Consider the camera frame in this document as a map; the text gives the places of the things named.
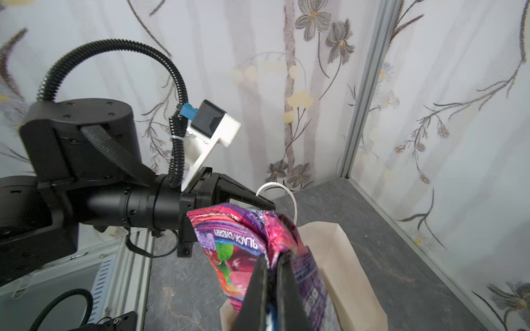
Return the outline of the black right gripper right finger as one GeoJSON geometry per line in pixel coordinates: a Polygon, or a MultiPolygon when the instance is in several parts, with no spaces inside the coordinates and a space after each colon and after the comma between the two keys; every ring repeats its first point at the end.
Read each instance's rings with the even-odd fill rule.
{"type": "Polygon", "coordinates": [[[279,331],[312,330],[302,307],[302,298],[291,263],[292,256],[290,252],[286,252],[277,263],[277,329],[279,331]]]}

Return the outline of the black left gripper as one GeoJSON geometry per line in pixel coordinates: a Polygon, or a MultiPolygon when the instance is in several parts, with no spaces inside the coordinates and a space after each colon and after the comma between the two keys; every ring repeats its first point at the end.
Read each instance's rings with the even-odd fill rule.
{"type": "Polygon", "coordinates": [[[243,186],[228,175],[214,172],[210,167],[201,168],[193,177],[188,187],[179,200],[179,228],[177,242],[177,256],[190,258],[193,244],[197,237],[193,230],[187,212],[228,203],[231,200],[262,209],[274,210],[275,204],[263,197],[258,197],[255,192],[243,186]]]}

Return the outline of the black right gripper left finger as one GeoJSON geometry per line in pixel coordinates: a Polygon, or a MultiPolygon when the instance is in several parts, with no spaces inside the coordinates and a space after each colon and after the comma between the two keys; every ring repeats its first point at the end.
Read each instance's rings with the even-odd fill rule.
{"type": "Polygon", "coordinates": [[[265,331],[267,328],[267,306],[269,304],[269,269],[264,255],[256,261],[251,281],[247,288],[240,312],[233,324],[232,331],[265,331]]]}

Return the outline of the purple Fox's candy bag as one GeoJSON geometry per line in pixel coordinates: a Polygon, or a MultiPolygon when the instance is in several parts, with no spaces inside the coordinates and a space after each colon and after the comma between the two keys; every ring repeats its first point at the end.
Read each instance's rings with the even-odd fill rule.
{"type": "Polygon", "coordinates": [[[266,330],[278,330],[277,263],[284,253],[290,252],[302,307],[312,330],[340,329],[337,313],[311,249],[303,243],[288,217],[235,204],[192,210],[188,217],[236,315],[242,307],[256,261],[264,255],[270,274],[266,330]]]}

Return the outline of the floral white paper bag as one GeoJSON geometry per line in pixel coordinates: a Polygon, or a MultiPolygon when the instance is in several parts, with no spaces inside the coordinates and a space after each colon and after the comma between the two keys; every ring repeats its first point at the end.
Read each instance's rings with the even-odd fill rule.
{"type": "Polygon", "coordinates": [[[317,221],[296,228],[316,260],[339,330],[388,330],[387,315],[341,226],[317,221]]]}

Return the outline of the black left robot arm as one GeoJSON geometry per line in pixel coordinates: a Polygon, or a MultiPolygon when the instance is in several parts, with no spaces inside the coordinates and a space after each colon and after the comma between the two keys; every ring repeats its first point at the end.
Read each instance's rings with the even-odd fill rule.
{"type": "Polygon", "coordinates": [[[210,101],[191,106],[179,70],[151,46],[105,39],[67,53],[47,72],[19,131],[34,175],[1,180],[1,283],[76,253],[81,224],[99,232],[111,226],[145,228],[154,236],[168,230],[176,238],[173,253],[189,257],[197,240],[190,211],[230,200],[273,210],[272,201],[204,165],[213,147],[229,146],[239,127],[210,101]],[[175,83],[178,103],[169,118],[167,174],[142,163],[133,109],[127,103],[55,99],[74,68],[112,51],[156,60],[175,83]]]}

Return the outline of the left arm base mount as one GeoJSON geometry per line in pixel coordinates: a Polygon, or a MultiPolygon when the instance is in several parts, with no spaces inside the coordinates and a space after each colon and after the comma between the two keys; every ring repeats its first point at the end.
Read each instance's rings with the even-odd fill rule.
{"type": "Polygon", "coordinates": [[[81,320],[81,324],[78,328],[75,330],[102,330],[102,331],[118,331],[118,330],[124,330],[124,331],[135,331],[137,329],[137,323],[138,323],[138,314],[135,311],[130,311],[129,313],[122,314],[118,317],[103,317],[96,323],[89,323],[89,319],[92,314],[92,309],[94,305],[94,298],[88,290],[78,288],[69,290],[65,293],[62,293],[55,299],[53,299],[37,316],[37,318],[34,320],[33,324],[29,328],[29,331],[36,331],[40,328],[41,324],[44,322],[45,318],[49,315],[49,313],[61,302],[64,300],[74,297],[74,296],[80,296],[83,297],[86,301],[86,309],[84,316],[81,320]]]}

